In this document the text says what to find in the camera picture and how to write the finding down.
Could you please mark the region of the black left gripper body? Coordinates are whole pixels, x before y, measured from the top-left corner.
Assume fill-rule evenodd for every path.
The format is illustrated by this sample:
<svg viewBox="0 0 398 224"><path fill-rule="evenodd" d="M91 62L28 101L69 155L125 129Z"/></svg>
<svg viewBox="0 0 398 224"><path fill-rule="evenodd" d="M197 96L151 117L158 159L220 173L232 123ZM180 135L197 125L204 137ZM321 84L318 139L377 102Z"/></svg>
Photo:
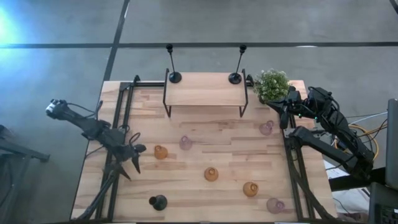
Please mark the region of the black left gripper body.
<svg viewBox="0 0 398 224"><path fill-rule="evenodd" d="M125 162L131 160L133 156L140 155L147 148L143 144L136 145L122 145L116 148L116 160L118 162Z"/></svg>

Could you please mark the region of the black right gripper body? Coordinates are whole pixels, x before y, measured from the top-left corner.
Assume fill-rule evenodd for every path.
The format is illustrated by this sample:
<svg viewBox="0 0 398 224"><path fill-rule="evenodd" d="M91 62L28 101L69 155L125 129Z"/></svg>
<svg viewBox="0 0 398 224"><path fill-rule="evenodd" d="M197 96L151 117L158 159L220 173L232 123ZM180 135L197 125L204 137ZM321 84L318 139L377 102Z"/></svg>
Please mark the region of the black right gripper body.
<svg viewBox="0 0 398 224"><path fill-rule="evenodd" d="M312 111L310 108L305 106L303 103L288 103L287 101L280 101L280 111L279 116L282 117L283 115L293 114L296 116L301 117L312 117Z"/></svg>

